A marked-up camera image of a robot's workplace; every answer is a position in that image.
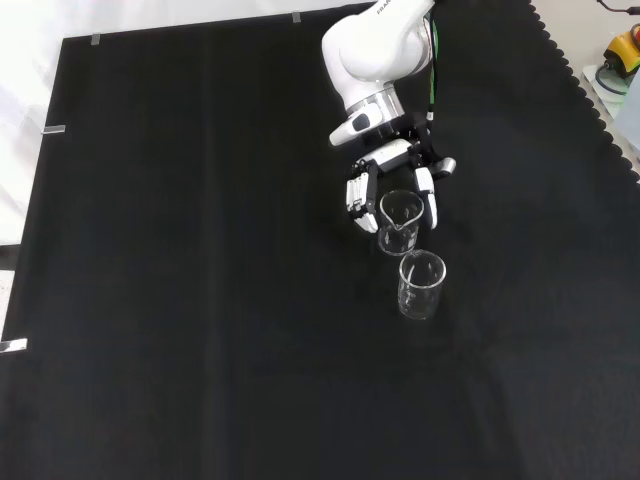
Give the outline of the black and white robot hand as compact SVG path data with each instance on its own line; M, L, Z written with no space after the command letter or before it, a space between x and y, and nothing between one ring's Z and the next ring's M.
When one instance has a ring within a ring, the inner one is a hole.
M425 224L438 225L435 182L452 175L457 162L439 155L431 138L431 113L404 115L389 122L378 136L384 143L358 159L346 183L345 206L360 230L379 231L377 214L378 179L407 168L412 172L415 192L424 203Z

